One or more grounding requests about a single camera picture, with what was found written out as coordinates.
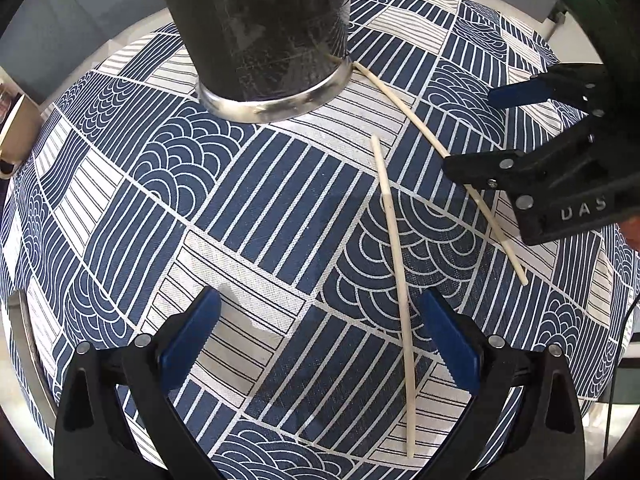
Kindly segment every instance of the patterned tablecloth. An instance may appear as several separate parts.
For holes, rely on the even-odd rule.
[[[474,2],[351,0],[349,34],[353,59],[452,153],[529,151],[580,117],[557,102],[488,107],[490,87],[557,60],[529,27]],[[12,181],[0,299],[27,290],[56,396],[79,342],[122,346],[155,332],[208,283],[223,296],[222,318],[172,399],[228,478],[411,477],[468,394],[414,312],[418,446],[407,459],[398,304],[369,149],[376,133],[412,300],[435,285],[486,334],[519,348],[558,343],[582,408],[598,397],[640,288],[639,258],[617,227],[516,243],[530,281],[522,287],[484,217],[443,177],[440,157],[362,76],[315,112],[263,126],[210,115],[195,83],[173,24],[144,36],[56,101]],[[505,197],[484,199],[516,235]],[[143,454],[158,462],[127,389],[118,392]]]

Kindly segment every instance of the round table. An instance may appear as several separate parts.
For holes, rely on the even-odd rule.
[[[522,22],[472,1],[351,0],[349,48],[451,153],[530,151],[581,117],[558,102],[487,105],[489,88],[557,59]],[[516,239],[522,287],[440,157],[362,76],[313,113],[259,126],[210,115],[195,84],[173,24],[142,37],[55,102],[12,181],[0,299],[27,290],[56,397],[79,342],[123,346],[153,333],[208,284],[222,318],[171,398],[228,478],[414,475],[469,395],[414,311],[418,445],[408,459],[398,303],[369,148],[377,134],[412,301],[436,286],[486,334],[518,348],[559,344],[583,411],[597,399],[640,288],[638,256],[616,226],[537,247]],[[506,197],[484,199],[517,237]],[[158,462],[126,387],[118,393],[142,453]],[[516,388],[481,463],[500,449],[519,397]]]

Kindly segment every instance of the metal container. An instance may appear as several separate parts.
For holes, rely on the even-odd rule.
[[[350,0],[166,0],[202,104],[243,123],[307,113],[351,76]]]

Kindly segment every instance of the screw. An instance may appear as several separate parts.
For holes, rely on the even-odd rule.
[[[560,345],[557,345],[555,343],[549,345],[548,350],[553,357],[560,357],[562,355],[562,349],[560,348]]]
[[[494,348],[502,348],[505,345],[504,339],[497,334],[489,336],[487,341]]]
[[[151,336],[149,334],[140,334],[133,340],[133,344],[138,348],[144,348],[149,343],[151,343]]]
[[[533,207],[533,197],[531,195],[521,195],[516,199],[516,207],[526,210]]]
[[[91,343],[87,341],[82,341],[78,346],[76,346],[76,352],[80,355],[86,354],[91,349]]]

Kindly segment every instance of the metal ring base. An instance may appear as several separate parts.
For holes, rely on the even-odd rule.
[[[353,65],[348,57],[324,81],[304,92],[268,101],[232,101],[209,91],[200,81],[198,95],[212,114],[236,123],[273,123],[309,113],[336,97],[351,78]]]

